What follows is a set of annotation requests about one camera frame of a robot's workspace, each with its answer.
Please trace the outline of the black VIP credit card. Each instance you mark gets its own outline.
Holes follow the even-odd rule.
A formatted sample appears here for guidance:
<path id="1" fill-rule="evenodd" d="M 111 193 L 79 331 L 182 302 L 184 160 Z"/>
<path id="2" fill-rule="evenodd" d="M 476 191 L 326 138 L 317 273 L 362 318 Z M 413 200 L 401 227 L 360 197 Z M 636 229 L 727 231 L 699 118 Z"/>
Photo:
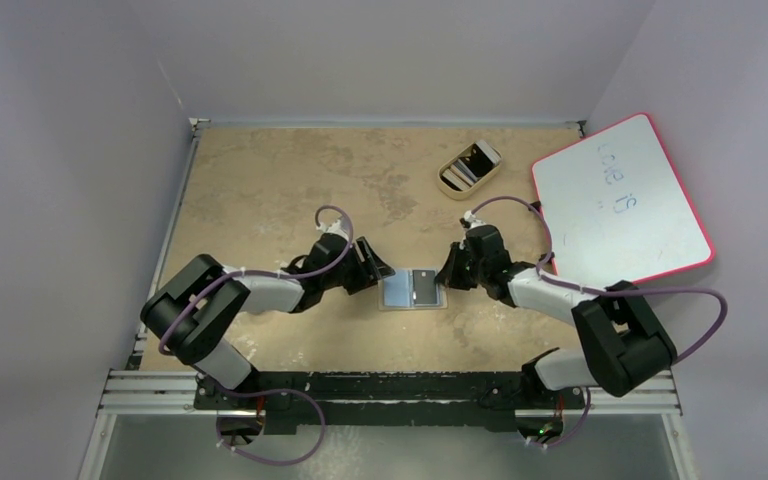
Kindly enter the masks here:
<path id="1" fill-rule="evenodd" d="M 436 271 L 433 269 L 414 269 L 412 271 L 414 306 L 431 307 L 440 304 L 440 295 L 435 277 Z"/>

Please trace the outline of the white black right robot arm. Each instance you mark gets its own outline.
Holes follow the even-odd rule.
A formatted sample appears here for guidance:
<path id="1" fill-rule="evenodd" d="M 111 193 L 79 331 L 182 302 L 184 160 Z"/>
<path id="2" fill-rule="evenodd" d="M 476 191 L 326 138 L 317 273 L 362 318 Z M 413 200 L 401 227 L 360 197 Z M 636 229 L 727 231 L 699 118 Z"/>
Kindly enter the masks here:
<path id="1" fill-rule="evenodd" d="M 521 392 L 536 407 L 572 387 L 599 387 L 622 397 L 678 358 L 665 327 L 634 284 L 621 281 L 603 293 L 565 288 L 536 265 L 512 260 L 492 225 L 470 228 L 463 240 L 452 243 L 435 281 L 456 290 L 481 287 L 495 301 L 575 328 L 579 348 L 553 348 L 522 367 Z"/>

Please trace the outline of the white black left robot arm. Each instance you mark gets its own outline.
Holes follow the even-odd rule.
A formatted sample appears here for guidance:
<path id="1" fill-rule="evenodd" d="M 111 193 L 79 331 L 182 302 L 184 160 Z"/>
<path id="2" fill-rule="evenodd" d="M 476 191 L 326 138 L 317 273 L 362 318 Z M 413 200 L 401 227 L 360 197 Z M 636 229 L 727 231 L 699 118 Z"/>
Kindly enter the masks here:
<path id="1" fill-rule="evenodd" d="M 336 233 L 322 234 L 276 272 L 232 271 L 199 254 L 144 304 L 139 318 L 164 354 L 210 377 L 224 401 L 244 409 L 257 399 L 257 370 L 224 338 L 239 313 L 301 313 L 330 289 L 354 295 L 394 273 L 365 238 Z"/>

